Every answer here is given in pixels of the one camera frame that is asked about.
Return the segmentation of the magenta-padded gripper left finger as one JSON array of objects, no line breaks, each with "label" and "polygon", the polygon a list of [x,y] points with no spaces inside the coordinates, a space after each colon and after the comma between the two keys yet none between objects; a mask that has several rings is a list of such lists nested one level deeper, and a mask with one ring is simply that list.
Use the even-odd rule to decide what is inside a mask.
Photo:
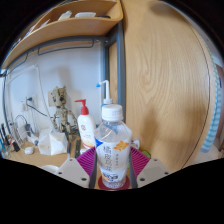
[{"label": "magenta-padded gripper left finger", "polygon": [[88,149],[77,158],[67,159],[56,175],[81,187],[93,189],[97,176],[95,148]]}]

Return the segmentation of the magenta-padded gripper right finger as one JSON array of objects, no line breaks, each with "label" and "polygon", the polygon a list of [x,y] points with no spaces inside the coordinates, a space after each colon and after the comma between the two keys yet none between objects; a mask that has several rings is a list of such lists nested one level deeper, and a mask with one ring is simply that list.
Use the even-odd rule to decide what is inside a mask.
[{"label": "magenta-padded gripper right finger", "polygon": [[132,188],[140,188],[170,174],[158,158],[149,158],[140,150],[130,151],[130,183]]}]

